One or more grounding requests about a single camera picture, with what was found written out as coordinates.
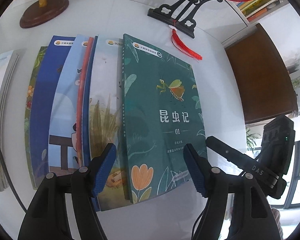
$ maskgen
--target window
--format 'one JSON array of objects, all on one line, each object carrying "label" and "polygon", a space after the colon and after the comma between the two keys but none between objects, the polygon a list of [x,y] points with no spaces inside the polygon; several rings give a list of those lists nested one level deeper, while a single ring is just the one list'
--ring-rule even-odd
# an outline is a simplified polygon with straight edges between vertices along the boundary
[{"label": "window", "polygon": [[295,142],[287,175],[283,178],[287,181],[287,187],[281,199],[273,199],[268,196],[268,202],[275,208],[299,208],[300,207],[300,141]]}]

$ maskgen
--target orange tulip illustration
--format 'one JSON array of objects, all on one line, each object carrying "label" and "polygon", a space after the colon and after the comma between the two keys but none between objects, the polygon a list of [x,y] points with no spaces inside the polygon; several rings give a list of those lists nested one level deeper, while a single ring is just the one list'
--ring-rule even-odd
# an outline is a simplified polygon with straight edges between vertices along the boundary
[{"label": "orange tulip illustration", "polygon": [[151,193],[151,187],[147,188],[140,198],[139,198],[139,193],[140,190],[143,190],[149,186],[152,177],[153,177],[152,167],[148,169],[148,166],[146,164],[142,164],[140,168],[136,165],[132,167],[131,169],[132,184],[134,188],[138,191],[138,194],[136,194],[132,190],[133,203],[137,203],[139,201],[148,199]]},{"label": "orange tulip illustration", "polygon": [[153,176],[153,168],[146,164],[142,164],[140,168],[133,166],[131,169],[131,178],[133,186],[136,190],[143,190],[149,186]]}]

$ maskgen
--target brown wooden globe base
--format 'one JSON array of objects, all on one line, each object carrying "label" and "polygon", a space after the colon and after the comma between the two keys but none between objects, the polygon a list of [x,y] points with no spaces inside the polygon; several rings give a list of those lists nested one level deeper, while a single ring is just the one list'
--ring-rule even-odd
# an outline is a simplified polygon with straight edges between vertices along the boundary
[{"label": "brown wooden globe base", "polygon": [[69,0],[47,0],[47,5],[39,7],[39,1],[28,7],[20,19],[21,28],[32,28],[43,24],[62,13],[69,6]]}]

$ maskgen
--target red book spine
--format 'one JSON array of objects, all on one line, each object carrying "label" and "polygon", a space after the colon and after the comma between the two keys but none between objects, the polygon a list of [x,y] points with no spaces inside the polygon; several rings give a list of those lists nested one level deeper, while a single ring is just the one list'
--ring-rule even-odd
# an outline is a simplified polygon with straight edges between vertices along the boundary
[{"label": "red book spine", "polygon": [[79,166],[83,166],[83,158],[82,158],[82,104],[83,104],[83,94],[84,94],[84,84],[87,75],[87,68],[90,58],[90,53],[93,45],[93,38],[89,38],[86,52],[84,54],[81,74],[80,74],[80,84],[78,90],[78,101],[77,101],[77,154],[78,154],[78,163]]}]

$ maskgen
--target globe stand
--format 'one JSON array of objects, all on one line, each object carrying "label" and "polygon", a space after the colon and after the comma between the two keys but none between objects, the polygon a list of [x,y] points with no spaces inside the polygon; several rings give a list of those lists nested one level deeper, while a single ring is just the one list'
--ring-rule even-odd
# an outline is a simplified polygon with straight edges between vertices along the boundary
[{"label": "globe stand", "polygon": [[[182,5],[183,2],[188,1],[188,4],[183,8],[183,10],[178,14],[176,18],[172,17],[175,10]],[[194,38],[194,27],[197,25],[196,21],[193,19],[194,15],[198,11],[201,5],[211,0],[179,0],[173,5],[162,4],[158,8],[148,10],[148,16],[162,21],[166,24],[173,25],[178,30],[187,34],[191,38]],[[186,13],[186,11],[195,5],[192,11],[186,16],[182,21],[179,21],[181,17]]]},{"label": "globe stand", "polygon": [[43,24],[61,14],[68,6],[69,0],[39,0],[25,10],[20,27],[27,29]]}]

